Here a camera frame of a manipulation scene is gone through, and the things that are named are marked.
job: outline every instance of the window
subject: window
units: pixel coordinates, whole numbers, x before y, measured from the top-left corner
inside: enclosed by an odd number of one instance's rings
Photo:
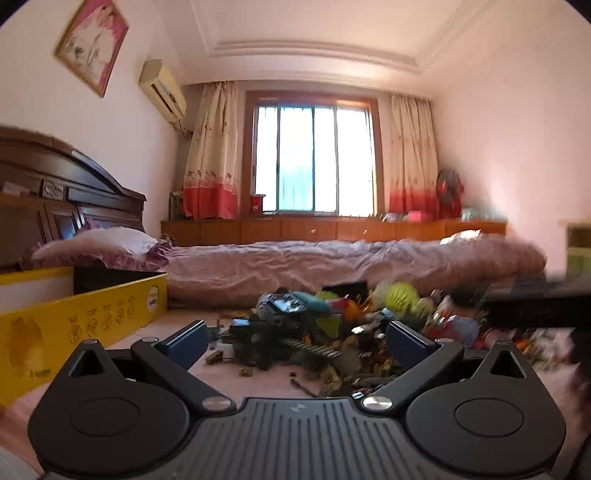
[[[264,212],[370,216],[380,210],[374,146],[376,102],[267,92],[247,100],[253,139],[250,192]]]

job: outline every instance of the ceiling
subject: ceiling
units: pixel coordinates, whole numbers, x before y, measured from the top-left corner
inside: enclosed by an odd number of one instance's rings
[[[563,0],[154,0],[183,84],[313,80],[433,96]]]

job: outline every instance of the window frame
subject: window frame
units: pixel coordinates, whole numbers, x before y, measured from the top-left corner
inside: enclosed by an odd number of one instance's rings
[[[256,118],[260,106],[326,106],[362,108],[368,111],[371,119],[372,139],[374,141],[374,214],[384,211],[384,164],[382,159],[382,134],[379,123],[378,99],[331,93],[298,92],[292,90],[249,90],[246,92],[244,116],[244,139],[242,144],[242,183],[241,183],[241,216],[251,216],[251,194],[254,192],[256,174]],[[265,212],[264,215],[274,216],[338,216],[335,213],[278,211]]]

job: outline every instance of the floral curtain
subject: floral curtain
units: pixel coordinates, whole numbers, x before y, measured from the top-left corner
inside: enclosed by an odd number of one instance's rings
[[[236,82],[203,88],[183,181],[183,209],[194,219],[238,216]]]
[[[390,212],[420,210],[439,216],[437,153],[428,100],[392,94]]]

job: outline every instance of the bed headboard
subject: bed headboard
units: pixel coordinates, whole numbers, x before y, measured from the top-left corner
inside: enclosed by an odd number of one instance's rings
[[[0,126],[0,270],[12,270],[38,242],[72,237],[89,219],[143,231],[145,200],[71,145]]]

